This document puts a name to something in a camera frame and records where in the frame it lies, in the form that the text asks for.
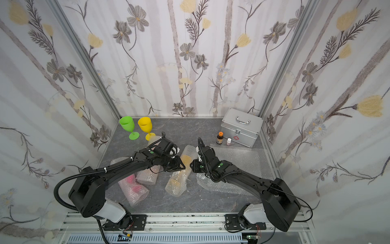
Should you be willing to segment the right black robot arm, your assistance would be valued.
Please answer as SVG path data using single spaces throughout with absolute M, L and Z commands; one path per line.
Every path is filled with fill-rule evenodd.
M 276 229 L 287 232 L 293 222 L 304 223 L 313 218 L 313 208 L 305 202 L 310 209 L 310 217 L 305 220 L 295 219 L 302 207 L 299 201 L 303 199 L 295 196 L 282 179 L 259 178 L 229 161 L 220 160 L 215 150 L 205 145 L 200 137 L 198 138 L 198 155 L 199 157 L 190 164 L 194 173 L 203 173 L 214 183 L 223 182 L 235 185 L 260 199 L 265 216 Z

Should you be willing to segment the green plastic wine glass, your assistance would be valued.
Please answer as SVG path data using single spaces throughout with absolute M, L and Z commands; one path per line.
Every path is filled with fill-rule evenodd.
M 119 120 L 119 124 L 122 126 L 122 128 L 125 131 L 130 132 L 130 134 L 129 134 L 129 139 L 130 140 L 136 140 L 136 139 L 139 138 L 139 136 L 140 136 L 139 133 L 134 131 L 135 123 L 134 123 L 132 117 L 130 117 L 130 116 L 122 117 Z

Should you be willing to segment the clear bubble wrap sheet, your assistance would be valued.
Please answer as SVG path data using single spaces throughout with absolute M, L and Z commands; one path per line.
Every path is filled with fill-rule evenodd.
M 224 182 L 215 183 L 211 179 L 207 178 L 203 173 L 197 174 L 197 183 L 206 190 L 221 192 L 221 193 L 230 193 L 230 194 L 240 194 L 240 195 L 250 195 L 246 190 L 237 187 L 233 184 L 228 184 Z
M 220 160 L 229 161 L 241 170 L 259 178 L 275 179 L 266 152 L 263 149 L 218 144 L 212 144 L 210 147 L 215 150 L 216 156 Z

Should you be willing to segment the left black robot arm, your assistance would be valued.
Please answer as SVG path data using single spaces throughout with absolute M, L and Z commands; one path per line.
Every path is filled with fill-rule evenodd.
M 101 235 L 104 234 L 102 219 L 106 219 L 115 230 L 130 229 L 134 223 L 131 213 L 120 203 L 108 199 L 106 190 L 134 173 L 153 166 L 161 166 L 164 172 L 184 170 L 186 166 L 178 153 L 178 146 L 162 135 L 118 163 L 98 169 L 86 167 L 79 174 L 61 180 L 54 187 L 54 197 L 63 207 L 78 211 L 85 218 L 95 218 Z

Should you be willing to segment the yellow glass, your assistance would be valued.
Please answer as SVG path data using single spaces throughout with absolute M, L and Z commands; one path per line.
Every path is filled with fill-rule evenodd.
M 149 141 L 152 137 L 155 136 L 155 133 L 152 133 L 152 122 L 149 117 L 142 117 L 138 120 L 138 125 L 140 129 L 146 133 L 145 139 Z

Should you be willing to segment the amber glass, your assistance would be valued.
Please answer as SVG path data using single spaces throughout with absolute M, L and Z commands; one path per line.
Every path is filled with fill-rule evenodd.
M 190 164 L 197 158 L 198 153 L 196 148 L 192 145 L 187 145 L 180 156 L 182 163 L 185 165 L 185 169 L 172 174 L 165 187 L 168 194 L 179 197 L 186 191 L 186 181 L 192 173 Z

